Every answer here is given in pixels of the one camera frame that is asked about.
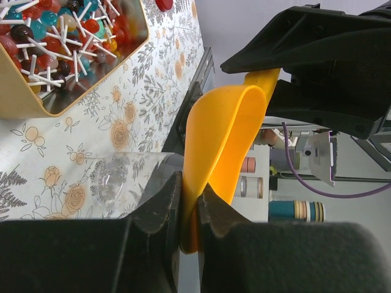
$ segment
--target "floral tablecloth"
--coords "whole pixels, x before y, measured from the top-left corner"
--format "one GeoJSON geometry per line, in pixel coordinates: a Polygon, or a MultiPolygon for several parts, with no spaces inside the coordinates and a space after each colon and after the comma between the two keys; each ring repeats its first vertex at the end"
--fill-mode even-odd
{"type": "Polygon", "coordinates": [[[124,216],[96,205],[93,162],[161,151],[203,55],[194,0],[164,13],[155,0],[143,5],[148,42],[76,106],[59,118],[0,121],[0,220],[124,216]]]}

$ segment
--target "purple cable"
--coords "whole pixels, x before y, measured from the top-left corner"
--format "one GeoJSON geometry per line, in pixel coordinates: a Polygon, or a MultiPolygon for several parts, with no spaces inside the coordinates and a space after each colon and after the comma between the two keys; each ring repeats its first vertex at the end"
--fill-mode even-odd
{"type": "Polygon", "coordinates": [[[322,195],[324,197],[331,197],[331,198],[339,198],[339,199],[350,199],[350,198],[360,198],[360,197],[369,197],[370,195],[378,194],[380,192],[383,192],[389,188],[391,188],[391,183],[386,184],[385,186],[382,186],[380,188],[377,188],[372,191],[368,192],[363,192],[361,194],[347,194],[347,195],[342,195],[342,194],[329,194],[327,192],[320,191],[318,189],[313,188],[311,185],[308,185],[303,179],[300,178],[299,174],[296,172],[296,170],[293,167],[291,157],[289,155],[289,146],[288,146],[288,129],[287,125],[285,122],[282,123],[283,127],[283,132],[284,132],[284,137],[285,137],[285,155],[287,157],[287,162],[289,165],[289,168],[291,169],[292,174],[296,177],[297,180],[306,188],[311,190],[312,192],[322,195]]]}

